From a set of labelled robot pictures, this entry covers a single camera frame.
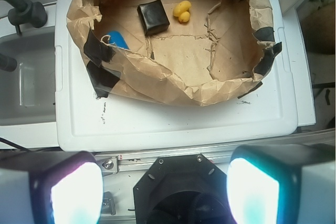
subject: white container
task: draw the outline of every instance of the white container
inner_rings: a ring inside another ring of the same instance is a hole
[[[55,30],[56,121],[63,150],[137,151],[208,145],[282,136],[297,128],[296,97],[278,0],[270,2],[275,39],[282,41],[283,48],[263,85],[241,99],[206,107],[161,105],[113,94],[98,99],[66,27],[70,2],[58,0]]]

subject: screw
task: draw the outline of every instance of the screw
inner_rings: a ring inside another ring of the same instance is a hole
[[[113,160],[111,159],[108,159],[106,161],[104,161],[104,163],[102,164],[102,166],[107,169],[107,170],[110,170],[114,167],[114,163],[113,163]]]

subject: led light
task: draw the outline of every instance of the led light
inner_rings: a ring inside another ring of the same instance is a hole
[[[227,196],[238,224],[277,222],[279,182],[244,158],[236,158],[230,163]]]
[[[51,188],[55,224],[97,223],[102,197],[101,169],[84,163]]]

